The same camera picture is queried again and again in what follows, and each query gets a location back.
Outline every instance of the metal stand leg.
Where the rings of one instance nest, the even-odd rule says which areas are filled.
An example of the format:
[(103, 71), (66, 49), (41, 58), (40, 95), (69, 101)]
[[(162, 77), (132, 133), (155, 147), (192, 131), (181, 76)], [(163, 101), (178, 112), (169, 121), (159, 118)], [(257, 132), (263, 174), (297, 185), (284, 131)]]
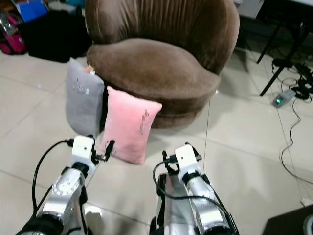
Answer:
[[(304, 29), (302, 35), (299, 37), (299, 39), (294, 43), (291, 51), (289, 52), (289, 54), (287, 55), (287, 57), (285, 58), (286, 61), (290, 61), (290, 59), (293, 57), (293, 55), (297, 52), (298, 48), (301, 46), (301, 44), (303, 43), (303, 41), (306, 39), (306, 37), (309, 34), (309, 30), (308, 29)], [(278, 68), (278, 70), (276, 71), (276, 73), (273, 75), (273, 77), (271, 78), (271, 80), (268, 82), (268, 84), (264, 87), (263, 91), (261, 92), (260, 96), (263, 96), (267, 90), (269, 89), (269, 87), (273, 84), (273, 82), (275, 81), (275, 79), (278, 77), (278, 75), (281, 73), (281, 71), (284, 69), (284, 66), (280, 66)]]
[(280, 22), (280, 23), (278, 24), (278, 26), (275, 28), (275, 31), (273, 32), (272, 36), (271, 36), (270, 39), (268, 40), (268, 43), (266, 44), (265, 48), (263, 49), (262, 54), (260, 55), (260, 57), (259, 57), (259, 59), (258, 59), (258, 61), (257, 61), (257, 64), (259, 64), (259, 63), (261, 62), (263, 56), (264, 56), (265, 53), (267, 52), (269, 46), (272, 44), (274, 38), (276, 37), (276, 35), (277, 35), (277, 33), (278, 33), (278, 31), (279, 31), (279, 29), (281, 28), (282, 25), (283, 25), (283, 23)]

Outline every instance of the brown armchair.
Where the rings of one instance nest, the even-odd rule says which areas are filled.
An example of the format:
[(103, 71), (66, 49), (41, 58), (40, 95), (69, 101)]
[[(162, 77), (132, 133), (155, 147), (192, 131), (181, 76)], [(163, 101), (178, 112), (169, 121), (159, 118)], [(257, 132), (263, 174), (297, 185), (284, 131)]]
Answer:
[(233, 0), (87, 0), (87, 61), (109, 85), (163, 107), (153, 127), (191, 123), (239, 32)]

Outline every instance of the pink pillow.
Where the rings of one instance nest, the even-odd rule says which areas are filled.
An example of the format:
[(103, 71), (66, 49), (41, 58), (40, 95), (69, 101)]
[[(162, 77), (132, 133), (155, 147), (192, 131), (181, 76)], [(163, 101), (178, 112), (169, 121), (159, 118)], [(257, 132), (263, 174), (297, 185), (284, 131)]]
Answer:
[(162, 105), (108, 86), (108, 114), (100, 149), (115, 141), (112, 156), (133, 164), (145, 161), (151, 125)]

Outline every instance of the tile floor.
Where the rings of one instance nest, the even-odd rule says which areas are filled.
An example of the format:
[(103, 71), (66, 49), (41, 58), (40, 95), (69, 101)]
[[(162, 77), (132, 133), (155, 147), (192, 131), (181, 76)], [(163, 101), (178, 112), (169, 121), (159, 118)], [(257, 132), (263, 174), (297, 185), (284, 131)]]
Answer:
[[(279, 153), (296, 116), (289, 105), (277, 110), (269, 104), (280, 91), (279, 82), (258, 96), (271, 77), (271, 58), (265, 56), (257, 65), (258, 56), (236, 49), (222, 72), (219, 93), (190, 126), (151, 131), (144, 165), (112, 158), (98, 167), (88, 184), (86, 208), (95, 234), (147, 234), (157, 206), (152, 169), (163, 149), (173, 152), (185, 141), (203, 155), (201, 168), (241, 235), (261, 234), (268, 218), (300, 208), (302, 198), (313, 198), (312, 186), (281, 166)], [(86, 64), (85, 58), (79, 61)], [(66, 72), (66, 64), (0, 53), (0, 234), (16, 233), (30, 216), (31, 180), (40, 156), (56, 141), (75, 136), (65, 115)], [(284, 71), (280, 78), (290, 76), (295, 74)], [(298, 101), (296, 110), (302, 121), (285, 161), (290, 170), (313, 180), (308, 138), (313, 104)], [(68, 147), (50, 153), (39, 172), (38, 197), (69, 163)]]

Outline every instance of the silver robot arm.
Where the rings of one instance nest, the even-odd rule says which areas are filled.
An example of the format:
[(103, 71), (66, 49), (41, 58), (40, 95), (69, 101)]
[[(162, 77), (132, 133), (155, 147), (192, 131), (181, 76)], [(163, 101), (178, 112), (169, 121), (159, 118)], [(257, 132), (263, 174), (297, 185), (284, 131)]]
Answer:
[(94, 144), (93, 138), (77, 136), (74, 139), (72, 167), (63, 170), (38, 215), (30, 219), (18, 235), (91, 234), (85, 222), (83, 204), (87, 202), (85, 179), (94, 174), (99, 163)]
[[(201, 170), (197, 162), (193, 147), (186, 144), (175, 150), (178, 162), (179, 181), (185, 185), (188, 196), (204, 196), (216, 200), (213, 188), (201, 176)], [(230, 226), (224, 213), (215, 204), (206, 199), (190, 199), (195, 223), (201, 235), (209, 234), (209, 231), (228, 231)]]
[(196, 150), (186, 144), (169, 158), (164, 152), (163, 159), (168, 173), (161, 174), (157, 183), (159, 204), (150, 235), (238, 235), (231, 215), (201, 173)]

